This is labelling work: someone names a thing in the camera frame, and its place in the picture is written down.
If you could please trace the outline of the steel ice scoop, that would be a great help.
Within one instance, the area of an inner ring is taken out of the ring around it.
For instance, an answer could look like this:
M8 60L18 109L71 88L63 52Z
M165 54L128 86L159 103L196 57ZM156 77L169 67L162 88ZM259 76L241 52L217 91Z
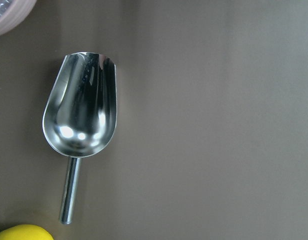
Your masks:
M116 65L107 56L76 52L64 57L44 109L48 144L68 157L59 221L72 222L84 158L101 152L117 126Z

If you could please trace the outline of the yellow lemon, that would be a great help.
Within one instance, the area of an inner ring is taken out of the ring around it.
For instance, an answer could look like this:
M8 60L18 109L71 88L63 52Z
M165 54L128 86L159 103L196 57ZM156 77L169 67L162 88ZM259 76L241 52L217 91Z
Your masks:
M0 240L53 240L44 228L33 224L20 224L0 232Z

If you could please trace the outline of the pink bowl with ice cubes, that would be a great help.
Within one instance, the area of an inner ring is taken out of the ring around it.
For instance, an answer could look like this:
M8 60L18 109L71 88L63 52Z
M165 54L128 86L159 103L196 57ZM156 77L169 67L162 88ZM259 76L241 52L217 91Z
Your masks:
M0 36L24 21L36 2L36 0L0 0Z

